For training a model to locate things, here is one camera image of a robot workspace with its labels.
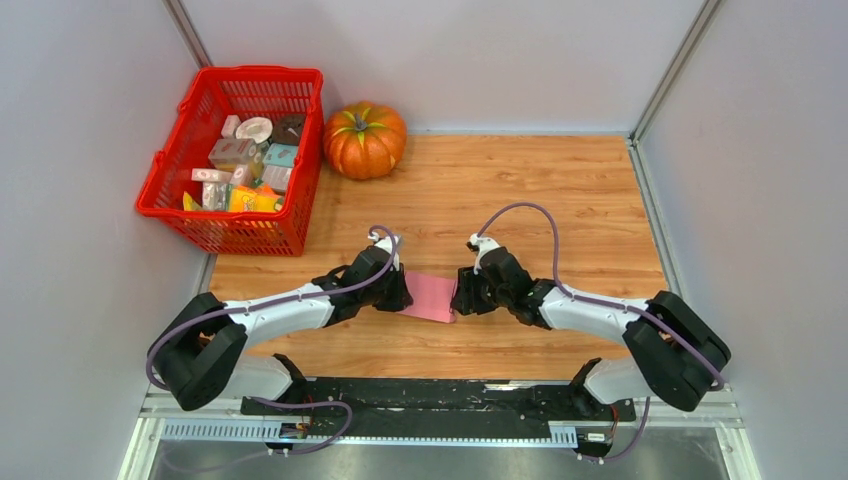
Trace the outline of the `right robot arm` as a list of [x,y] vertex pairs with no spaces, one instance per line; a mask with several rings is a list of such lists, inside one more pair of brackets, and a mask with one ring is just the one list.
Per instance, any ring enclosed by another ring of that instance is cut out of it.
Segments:
[[707,392],[722,389],[722,371],[732,358],[727,344],[673,292],[661,290],[650,299],[564,292],[552,279],[532,278],[504,247],[458,269],[451,307],[463,316],[502,308],[527,326],[625,346],[628,357],[591,359],[572,379],[570,404],[586,419],[618,401],[652,396],[692,412]]

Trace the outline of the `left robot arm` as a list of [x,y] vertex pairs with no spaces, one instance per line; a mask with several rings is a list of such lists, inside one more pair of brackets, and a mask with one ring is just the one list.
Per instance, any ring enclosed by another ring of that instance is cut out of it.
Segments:
[[231,302],[210,292],[194,296],[148,349],[146,372],[183,410],[197,410],[224,392],[243,353],[257,344],[331,327],[366,307],[399,312],[412,303],[399,240],[381,238],[352,264],[292,291]]

